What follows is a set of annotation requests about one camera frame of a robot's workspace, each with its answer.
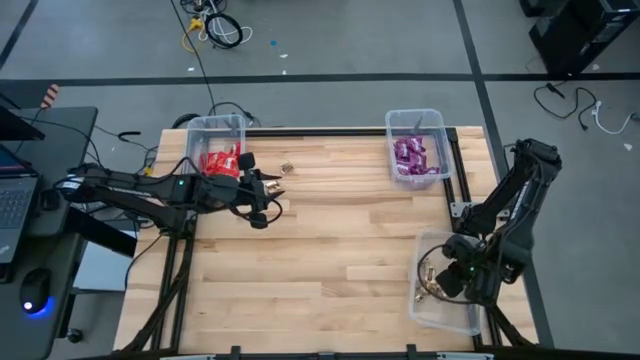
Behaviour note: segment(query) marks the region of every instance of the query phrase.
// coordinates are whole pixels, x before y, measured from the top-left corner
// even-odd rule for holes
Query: wooden table
[[[457,131],[471,194],[481,201],[496,185],[483,130]],[[185,135],[163,132],[156,175],[183,156]],[[243,353],[398,352],[407,344],[418,351],[473,349],[468,336],[423,328],[408,318],[407,266],[416,234],[450,231],[450,220],[443,186],[393,189],[385,141],[248,139],[247,150],[264,172],[277,174],[285,160],[295,165],[281,181],[284,214],[266,230],[252,229],[228,212],[199,217],[180,353],[229,353],[232,345]],[[143,231],[137,252],[156,236],[153,229]],[[163,241],[131,271],[116,349],[133,338],[156,305],[167,251]],[[523,284],[503,286],[499,304],[536,341]]]

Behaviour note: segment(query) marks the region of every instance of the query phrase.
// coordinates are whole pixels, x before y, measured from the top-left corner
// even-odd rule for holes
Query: laptop
[[[0,265],[13,262],[37,188],[38,173],[0,145]]]

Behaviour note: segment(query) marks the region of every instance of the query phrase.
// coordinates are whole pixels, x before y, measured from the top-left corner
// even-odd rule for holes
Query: plastic bin
[[[451,177],[453,163],[451,147],[442,121],[442,115],[433,109],[392,110],[386,116],[389,166],[392,180],[408,190],[423,190],[442,179]],[[402,175],[398,172],[394,144],[396,140],[412,136],[424,136],[427,166],[440,168],[439,174]]]
[[[418,261],[429,249],[444,244],[452,235],[454,234],[448,232],[429,231],[416,238],[415,254],[409,265],[409,317],[423,326],[473,336],[481,331],[479,305],[451,304],[433,296],[426,296],[420,302],[415,299],[416,290],[420,288],[417,274]],[[472,242],[479,241],[475,238],[467,238]],[[436,249],[427,257],[427,262],[435,268],[436,274],[439,274],[449,266],[451,260],[442,255],[441,249]],[[453,300],[467,301],[464,294],[458,295]]]
[[[219,115],[197,117],[187,125],[187,143],[184,156],[193,160],[198,169],[185,163],[182,172],[201,170],[200,155],[210,152],[229,151],[240,142],[241,153],[245,152],[245,119],[241,115]]]

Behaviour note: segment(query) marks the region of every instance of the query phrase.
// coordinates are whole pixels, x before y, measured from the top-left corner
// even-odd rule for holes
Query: floor
[[[545,69],[527,35],[535,20],[517,1],[229,2],[227,13],[253,27],[253,38],[236,50],[199,52],[216,101],[240,103],[264,126],[382,125],[391,109],[434,108],[447,125],[485,126],[497,174],[501,144],[532,137],[557,145],[564,169],[534,231],[542,297],[531,301],[548,317],[540,337],[551,335],[558,348],[640,352],[640,124],[611,136],[587,115],[584,132],[575,117],[558,121],[538,107],[532,93],[546,83]],[[153,146],[178,116],[210,107],[180,37],[169,0],[4,0],[0,92],[37,107],[57,83],[54,106],[96,106],[98,125],[141,131],[138,140]],[[605,127],[640,111],[638,41],[640,21],[585,71],[611,80],[561,87],[568,98],[576,87],[591,90],[604,104]],[[541,97],[558,112],[573,105]],[[100,132],[93,138],[106,166],[139,168],[139,149]],[[108,352],[121,303],[120,294],[79,297],[72,325],[86,339],[57,342],[51,359]]]

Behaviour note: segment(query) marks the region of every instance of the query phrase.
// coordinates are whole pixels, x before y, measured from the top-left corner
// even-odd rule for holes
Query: black desk
[[[33,118],[37,109],[16,111]],[[38,120],[73,127],[91,136],[97,117],[94,107],[53,108],[43,111]],[[35,123],[46,135],[44,141],[25,142],[18,156],[33,164],[41,174],[41,188],[51,188],[53,182],[66,176],[66,170],[83,163],[87,139],[69,129],[50,124]],[[4,142],[15,150],[19,142]],[[9,284],[0,284],[0,353],[3,359],[43,359],[51,352],[56,337],[66,333],[74,296],[70,296],[73,279],[78,269],[85,239],[94,240],[100,233],[108,238],[121,239],[122,234],[61,201],[58,210],[35,210],[30,216],[27,235],[21,241],[16,262],[12,264],[14,276]],[[115,249],[133,254],[135,240],[127,236],[131,248]],[[18,299],[20,283],[25,274],[37,266],[51,269],[52,282],[49,303],[44,311],[27,315]]]

